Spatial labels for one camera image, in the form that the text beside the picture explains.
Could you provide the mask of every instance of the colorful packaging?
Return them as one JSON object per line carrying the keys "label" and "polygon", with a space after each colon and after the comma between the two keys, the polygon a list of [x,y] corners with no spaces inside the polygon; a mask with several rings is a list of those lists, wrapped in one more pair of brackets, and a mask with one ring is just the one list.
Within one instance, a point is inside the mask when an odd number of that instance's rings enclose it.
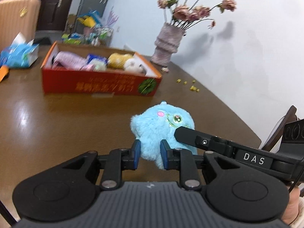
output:
{"label": "colorful packaging", "polygon": [[105,64],[108,64],[107,58],[102,57],[102,56],[98,56],[98,55],[88,54],[88,57],[87,57],[88,64],[89,64],[93,59],[97,59],[97,60],[99,60],[99,61],[103,61]]}
{"label": "colorful packaging", "polygon": [[10,47],[5,48],[0,55],[0,66],[9,68],[29,68],[38,58],[38,45],[33,40],[26,44],[24,36],[19,33]]}

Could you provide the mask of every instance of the blue plush toy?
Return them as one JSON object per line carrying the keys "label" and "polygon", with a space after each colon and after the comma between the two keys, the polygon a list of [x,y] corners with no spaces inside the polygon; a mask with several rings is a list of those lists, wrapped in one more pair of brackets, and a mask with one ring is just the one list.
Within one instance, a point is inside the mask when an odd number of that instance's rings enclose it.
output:
{"label": "blue plush toy", "polygon": [[192,117],[187,111],[166,102],[161,102],[143,114],[131,118],[131,130],[141,142],[141,157],[155,161],[160,169],[164,168],[160,150],[163,139],[167,140],[171,148],[180,147],[197,154],[195,147],[176,141],[174,132],[181,126],[194,129]]}

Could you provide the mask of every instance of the plush toy eye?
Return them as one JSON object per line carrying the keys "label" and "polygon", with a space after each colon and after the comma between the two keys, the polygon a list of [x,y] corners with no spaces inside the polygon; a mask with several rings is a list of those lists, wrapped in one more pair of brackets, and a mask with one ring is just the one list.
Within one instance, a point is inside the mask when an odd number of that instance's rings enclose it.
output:
{"label": "plush toy eye", "polygon": [[181,116],[174,115],[174,122],[181,122]]}

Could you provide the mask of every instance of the snack package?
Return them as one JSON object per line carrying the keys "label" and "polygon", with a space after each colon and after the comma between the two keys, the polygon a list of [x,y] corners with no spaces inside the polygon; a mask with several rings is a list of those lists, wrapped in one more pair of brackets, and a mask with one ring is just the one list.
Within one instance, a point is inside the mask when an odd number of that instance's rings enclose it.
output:
{"label": "snack package", "polygon": [[87,59],[88,64],[95,65],[94,71],[102,72],[107,69],[108,60],[105,57],[89,54]]}
{"label": "snack package", "polygon": [[108,59],[108,67],[114,69],[123,69],[127,60],[133,58],[131,54],[118,54],[113,53]]}
{"label": "snack package", "polygon": [[24,36],[19,33],[10,47],[5,48],[0,55],[0,66],[8,68],[29,68],[38,58],[38,45],[33,40],[25,42]]}
{"label": "snack package", "polygon": [[80,15],[77,20],[89,28],[99,28],[102,26],[101,16],[96,10],[90,10],[88,13]]}

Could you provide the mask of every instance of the wooden table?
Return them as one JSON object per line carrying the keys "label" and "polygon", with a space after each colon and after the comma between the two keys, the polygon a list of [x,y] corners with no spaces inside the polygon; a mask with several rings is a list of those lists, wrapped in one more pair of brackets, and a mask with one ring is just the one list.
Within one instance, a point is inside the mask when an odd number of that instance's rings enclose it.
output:
{"label": "wooden table", "polygon": [[[193,78],[170,63],[156,95],[101,98],[89,94],[43,95],[40,65],[49,47],[30,69],[11,70],[0,83],[0,200],[14,217],[14,187],[23,179],[89,150],[107,154],[131,147],[134,135],[130,118],[165,100],[187,110],[196,129],[257,148],[253,131],[213,93],[199,83],[200,92],[189,90]],[[176,83],[188,81],[187,85]],[[124,171],[124,180],[177,180],[177,171],[161,171],[154,162],[141,160],[136,171]],[[9,225],[0,217],[0,227]]]}

